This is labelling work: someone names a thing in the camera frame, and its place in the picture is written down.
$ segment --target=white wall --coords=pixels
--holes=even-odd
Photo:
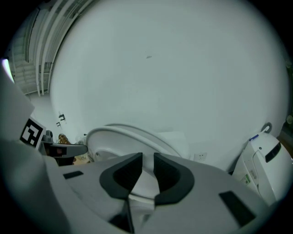
[[[111,122],[183,131],[224,170],[266,122],[277,136],[288,108],[275,34],[234,0],[99,1],[66,38],[50,92],[69,139]]]
[[[52,131],[54,142],[57,142],[59,134],[62,133],[62,129],[56,125],[59,120],[58,116],[53,112],[49,94],[45,93],[39,97],[38,93],[33,93],[30,94],[29,98],[35,107],[31,116],[40,124],[44,125],[47,130]]]

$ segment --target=light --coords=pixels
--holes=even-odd
[[[6,72],[6,74],[8,75],[8,77],[12,80],[12,82],[14,83],[11,71],[10,71],[10,67],[9,67],[9,62],[8,59],[4,59],[2,60],[2,66]]]

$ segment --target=wall outlet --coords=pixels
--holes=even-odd
[[[203,162],[206,160],[207,152],[194,154],[194,161],[196,162]]]

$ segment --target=ceiling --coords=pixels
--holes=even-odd
[[[49,92],[54,62],[67,32],[94,0],[51,0],[26,18],[10,42],[9,60],[15,84],[24,94]]]

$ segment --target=qr code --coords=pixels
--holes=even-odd
[[[37,147],[39,142],[42,140],[43,131],[45,128],[41,125],[33,121],[32,119],[28,119],[20,137],[20,140],[25,143],[32,145],[33,147]]]

